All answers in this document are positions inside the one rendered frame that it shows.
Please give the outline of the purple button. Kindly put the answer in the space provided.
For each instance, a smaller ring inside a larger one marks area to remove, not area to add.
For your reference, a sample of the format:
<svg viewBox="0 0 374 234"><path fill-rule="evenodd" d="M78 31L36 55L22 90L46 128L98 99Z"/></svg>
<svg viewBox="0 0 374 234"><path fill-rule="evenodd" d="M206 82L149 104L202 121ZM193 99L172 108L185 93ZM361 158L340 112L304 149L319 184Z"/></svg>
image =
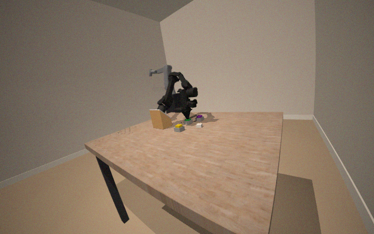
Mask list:
<svg viewBox="0 0 374 234"><path fill-rule="evenodd" d="M195 118L196 121L203 121L204 120L204 117L202 115L198 115L196 118Z"/></svg>

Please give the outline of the yellow button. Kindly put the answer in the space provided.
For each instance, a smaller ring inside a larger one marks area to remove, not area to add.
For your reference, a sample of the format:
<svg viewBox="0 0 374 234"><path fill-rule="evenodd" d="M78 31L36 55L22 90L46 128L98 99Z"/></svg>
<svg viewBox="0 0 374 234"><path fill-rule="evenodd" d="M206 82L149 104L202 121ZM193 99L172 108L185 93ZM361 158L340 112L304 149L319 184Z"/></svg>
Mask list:
<svg viewBox="0 0 374 234"><path fill-rule="evenodd" d="M182 126L182 124L177 124L177 125L174 127L174 131L175 131L175 132L182 132L183 130L185 130L185 127Z"/></svg>

